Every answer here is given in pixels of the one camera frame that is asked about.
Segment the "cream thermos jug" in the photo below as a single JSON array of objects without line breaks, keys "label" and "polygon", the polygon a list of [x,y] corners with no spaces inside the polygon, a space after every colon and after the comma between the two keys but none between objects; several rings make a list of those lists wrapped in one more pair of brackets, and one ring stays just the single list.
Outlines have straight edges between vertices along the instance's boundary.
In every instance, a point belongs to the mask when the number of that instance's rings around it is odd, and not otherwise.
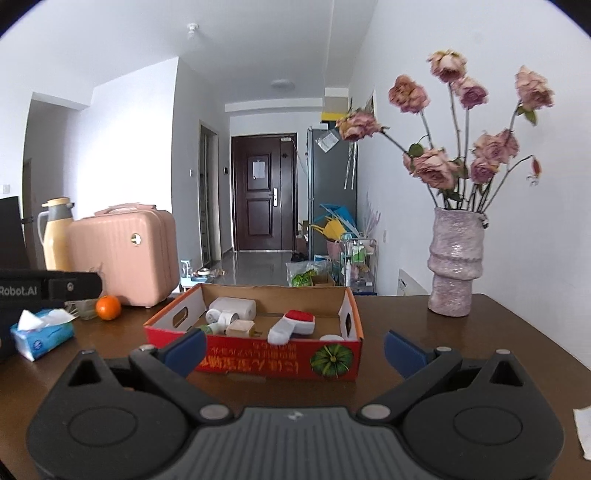
[{"label": "cream thermos jug", "polygon": [[48,270],[70,271],[67,231],[73,222],[74,203],[69,197],[59,197],[48,200],[42,207],[44,210],[37,216],[37,233],[45,266]]}]

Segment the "orange fruit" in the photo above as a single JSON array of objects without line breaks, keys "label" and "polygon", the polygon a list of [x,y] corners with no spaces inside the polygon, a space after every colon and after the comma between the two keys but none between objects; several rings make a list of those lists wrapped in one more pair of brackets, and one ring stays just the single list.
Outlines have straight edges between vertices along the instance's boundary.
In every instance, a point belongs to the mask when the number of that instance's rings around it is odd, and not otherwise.
[{"label": "orange fruit", "polygon": [[103,321],[112,321],[116,319],[122,311],[122,306],[116,296],[105,295],[100,297],[95,303],[95,312]]}]

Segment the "beige small box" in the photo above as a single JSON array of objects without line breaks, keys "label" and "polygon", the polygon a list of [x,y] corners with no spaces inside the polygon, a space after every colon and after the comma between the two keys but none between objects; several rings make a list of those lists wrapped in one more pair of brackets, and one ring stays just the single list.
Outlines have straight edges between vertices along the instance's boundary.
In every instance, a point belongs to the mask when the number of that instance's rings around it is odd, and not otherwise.
[{"label": "beige small box", "polygon": [[233,320],[225,329],[225,335],[235,338],[250,338],[256,333],[256,323],[252,320]]}]

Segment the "yellow box on fridge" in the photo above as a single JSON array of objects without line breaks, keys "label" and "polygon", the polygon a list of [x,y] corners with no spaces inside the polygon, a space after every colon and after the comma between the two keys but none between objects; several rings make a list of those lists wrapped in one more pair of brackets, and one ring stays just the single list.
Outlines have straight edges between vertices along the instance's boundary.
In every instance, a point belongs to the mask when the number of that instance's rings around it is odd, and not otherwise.
[{"label": "yellow box on fridge", "polygon": [[322,112],[322,121],[338,121],[339,119],[345,118],[348,113],[346,112]]}]

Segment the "blue tissue pack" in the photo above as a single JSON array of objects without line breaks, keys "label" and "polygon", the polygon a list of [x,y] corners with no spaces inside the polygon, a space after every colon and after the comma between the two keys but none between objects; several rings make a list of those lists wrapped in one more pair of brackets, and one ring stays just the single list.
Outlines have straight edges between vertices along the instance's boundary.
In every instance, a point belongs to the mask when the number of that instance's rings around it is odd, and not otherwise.
[{"label": "blue tissue pack", "polygon": [[37,313],[23,310],[10,333],[18,353],[35,362],[74,337],[74,319],[64,309],[43,309]]}]

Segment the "pink hard-shell suitcase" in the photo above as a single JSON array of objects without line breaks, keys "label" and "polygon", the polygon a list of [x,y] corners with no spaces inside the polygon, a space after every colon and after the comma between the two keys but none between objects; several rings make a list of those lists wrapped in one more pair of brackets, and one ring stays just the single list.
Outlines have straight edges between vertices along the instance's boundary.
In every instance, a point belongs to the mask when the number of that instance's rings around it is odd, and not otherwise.
[{"label": "pink hard-shell suitcase", "polygon": [[121,204],[67,229],[71,266],[97,273],[102,292],[124,305],[150,308],[179,284],[173,215],[154,205]]}]

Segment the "white plastic bottle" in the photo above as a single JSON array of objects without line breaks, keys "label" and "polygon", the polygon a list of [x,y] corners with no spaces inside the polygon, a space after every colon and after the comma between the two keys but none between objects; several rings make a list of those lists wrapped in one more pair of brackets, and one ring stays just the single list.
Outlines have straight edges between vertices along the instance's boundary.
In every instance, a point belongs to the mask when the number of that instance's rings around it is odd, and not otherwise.
[{"label": "white plastic bottle", "polygon": [[214,322],[210,324],[199,325],[198,329],[206,335],[224,335],[226,327],[224,324]]}]

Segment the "white rectangular plastic container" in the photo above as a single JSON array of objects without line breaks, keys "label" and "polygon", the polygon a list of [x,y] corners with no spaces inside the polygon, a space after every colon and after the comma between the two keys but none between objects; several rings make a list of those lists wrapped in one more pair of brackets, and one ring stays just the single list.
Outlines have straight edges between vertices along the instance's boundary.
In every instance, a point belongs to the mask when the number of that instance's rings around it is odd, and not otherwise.
[{"label": "white rectangular plastic container", "polygon": [[218,297],[209,304],[209,309],[219,312],[230,311],[238,314],[238,318],[243,320],[256,318],[256,301],[252,299]]}]

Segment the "small brown cardboard box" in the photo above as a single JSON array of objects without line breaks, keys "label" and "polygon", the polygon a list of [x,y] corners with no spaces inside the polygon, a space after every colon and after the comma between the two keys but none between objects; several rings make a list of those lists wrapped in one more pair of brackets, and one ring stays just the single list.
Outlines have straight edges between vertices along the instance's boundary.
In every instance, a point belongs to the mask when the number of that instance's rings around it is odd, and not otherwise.
[{"label": "small brown cardboard box", "polygon": [[321,286],[321,287],[335,286],[335,280],[332,279],[332,276],[327,273],[312,276],[311,283],[314,286]]}]

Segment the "metal trolley shelf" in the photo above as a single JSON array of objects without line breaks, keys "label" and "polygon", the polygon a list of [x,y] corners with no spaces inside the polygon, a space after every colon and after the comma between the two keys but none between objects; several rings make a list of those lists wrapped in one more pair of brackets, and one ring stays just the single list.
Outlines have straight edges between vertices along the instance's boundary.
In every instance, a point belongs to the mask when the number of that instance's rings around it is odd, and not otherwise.
[{"label": "metal trolley shelf", "polygon": [[342,285],[356,295],[376,295],[378,243],[373,238],[342,241]]}]

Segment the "lilac textured vase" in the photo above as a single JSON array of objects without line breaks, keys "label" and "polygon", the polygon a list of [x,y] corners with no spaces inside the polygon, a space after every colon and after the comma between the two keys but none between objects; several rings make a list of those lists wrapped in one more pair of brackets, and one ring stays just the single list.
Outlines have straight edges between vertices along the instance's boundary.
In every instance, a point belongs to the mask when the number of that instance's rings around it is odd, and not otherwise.
[{"label": "lilac textured vase", "polygon": [[477,213],[435,209],[428,268],[433,272],[428,308],[453,318],[472,307],[473,281],[483,274],[485,229]]}]

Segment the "grey refrigerator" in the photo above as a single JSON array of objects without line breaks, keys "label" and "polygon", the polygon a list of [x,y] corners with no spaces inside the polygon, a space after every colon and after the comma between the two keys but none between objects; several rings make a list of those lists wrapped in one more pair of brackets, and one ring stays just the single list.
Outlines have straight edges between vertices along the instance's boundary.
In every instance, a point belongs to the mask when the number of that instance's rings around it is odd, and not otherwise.
[{"label": "grey refrigerator", "polygon": [[324,226],[327,216],[346,209],[346,221],[356,226],[356,172],[353,144],[337,129],[308,129],[308,257],[328,253],[325,236],[312,226]]}]

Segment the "green snack bag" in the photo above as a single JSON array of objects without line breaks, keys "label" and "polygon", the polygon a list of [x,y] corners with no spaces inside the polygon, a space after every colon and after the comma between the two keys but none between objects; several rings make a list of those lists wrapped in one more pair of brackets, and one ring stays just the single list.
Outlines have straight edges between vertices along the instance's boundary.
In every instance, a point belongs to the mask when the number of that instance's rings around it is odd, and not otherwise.
[{"label": "green snack bag", "polygon": [[314,278],[317,273],[314,269],[297,273],[290,280],[291,287],[308,287],[314,285]]}]

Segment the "white board against wall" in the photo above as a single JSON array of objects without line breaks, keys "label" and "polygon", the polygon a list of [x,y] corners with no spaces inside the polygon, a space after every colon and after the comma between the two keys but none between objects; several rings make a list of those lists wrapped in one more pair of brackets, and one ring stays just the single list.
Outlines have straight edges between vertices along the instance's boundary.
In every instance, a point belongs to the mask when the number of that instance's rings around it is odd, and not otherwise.
[{"label": "white board against wall", "polygon": [[404,269],[399,270],[398,296],[424,296],[429,292]]}]

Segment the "dark brown entrance door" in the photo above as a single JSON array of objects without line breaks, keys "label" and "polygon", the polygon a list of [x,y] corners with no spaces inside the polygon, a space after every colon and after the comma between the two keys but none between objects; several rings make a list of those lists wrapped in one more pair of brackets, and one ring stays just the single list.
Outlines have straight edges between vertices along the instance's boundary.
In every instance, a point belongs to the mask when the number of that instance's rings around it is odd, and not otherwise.
[{"label": "dark brown entrance door", "polygon": [[294,134],[231,139],[233,224],[238,251],[290,251],[296,244]]}]

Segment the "red white lint brush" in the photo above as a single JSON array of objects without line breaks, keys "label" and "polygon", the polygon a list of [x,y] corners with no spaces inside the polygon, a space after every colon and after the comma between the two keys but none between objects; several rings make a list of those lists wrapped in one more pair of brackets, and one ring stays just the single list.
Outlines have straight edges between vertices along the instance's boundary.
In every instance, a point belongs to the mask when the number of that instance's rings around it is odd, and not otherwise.
[{"label": "red white lint brush", "polygon": [[266,341],[272,345],[283,346],[290,342],[290,338],[294,334],[311,335],[314,331],[314,314],[290,310],[270,328],[269,334],[266,336]]}]

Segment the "clear glass cup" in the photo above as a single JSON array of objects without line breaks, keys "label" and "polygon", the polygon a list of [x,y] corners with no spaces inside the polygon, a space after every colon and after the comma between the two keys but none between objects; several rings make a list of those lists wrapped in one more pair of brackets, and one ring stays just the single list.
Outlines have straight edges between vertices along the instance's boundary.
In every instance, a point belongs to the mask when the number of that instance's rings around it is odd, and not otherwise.
[{"label": "clear glass cup", "polygon": [[75,318],[91,320],[97,317],[96,299],[66,302],[64,309]]}]

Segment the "white paper sheet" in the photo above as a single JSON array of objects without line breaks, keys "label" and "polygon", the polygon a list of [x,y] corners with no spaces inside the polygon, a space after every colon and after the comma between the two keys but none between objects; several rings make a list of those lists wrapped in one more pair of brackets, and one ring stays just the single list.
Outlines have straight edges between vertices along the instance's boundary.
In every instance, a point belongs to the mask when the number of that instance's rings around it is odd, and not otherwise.
[{"label": "white paper sheet", "polygon": [[591,407],[574,409],[573,416],[578,439],[583,451],[583,458],[591,460]]}]

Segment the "red cardboard fruit box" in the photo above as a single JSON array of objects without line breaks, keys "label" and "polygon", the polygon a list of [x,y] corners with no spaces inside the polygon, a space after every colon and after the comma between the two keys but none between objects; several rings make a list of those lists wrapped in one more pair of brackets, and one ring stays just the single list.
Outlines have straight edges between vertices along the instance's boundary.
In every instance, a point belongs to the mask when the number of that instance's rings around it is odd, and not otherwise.
[{"label": "red cardboard fruit box", "polygon": [[[290,380],[356,380],[363,327],[356,299],[345,287],[228,286],[200,284],[172,300],[144,323],[149,343],[164,347],[191,328],[207,324],[205,313],[218,297],[256,301],[256,333],[250,338],[206,335],[207,350],[198,371],[240,373]],[[293,335],[287,345],[266,341],[270,328],[287,311],[315,315],[311,335]],[[325,342],[335,334],[344,341]]]}]

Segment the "dried pink rose bouquet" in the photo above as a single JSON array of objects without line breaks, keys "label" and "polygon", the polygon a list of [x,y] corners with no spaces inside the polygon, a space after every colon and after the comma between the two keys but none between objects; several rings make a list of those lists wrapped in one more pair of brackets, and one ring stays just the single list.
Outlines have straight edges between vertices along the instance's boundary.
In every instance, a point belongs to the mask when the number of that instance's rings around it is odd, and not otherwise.
[{"label": "dried pink rose bouquet", "polygon": [[466,57],[452,49],[432,53],[427,62],[431,74],[448,91],[455,150],[450,152],[435,142],[426,109],[430,97],[426,88],[408,75],[400,75],[389,89],[389,103],[403,114],[412,114],[422,121],[425,134],[408,146],[388,133],[380,123],[373,106],[349,108],[335,122],[341,139],[356,145],[359,141],[380,135],[401,153],[408,174],[424,183],[434,204],[446,210],[464,210],[485,214],[498,196],[510,174],[522,164],[531,164],[528,181],[539,183],[542,165],[535,155],[520,157],[520,145],[514,133],[519,117],[535,126],[537,112],[554,106],[555,92],[548,80],[526,66],[515,75],[517,103],[509,126],[491,134],[470,139],[471,112],[488,103],[487,88],[468,75]]}]

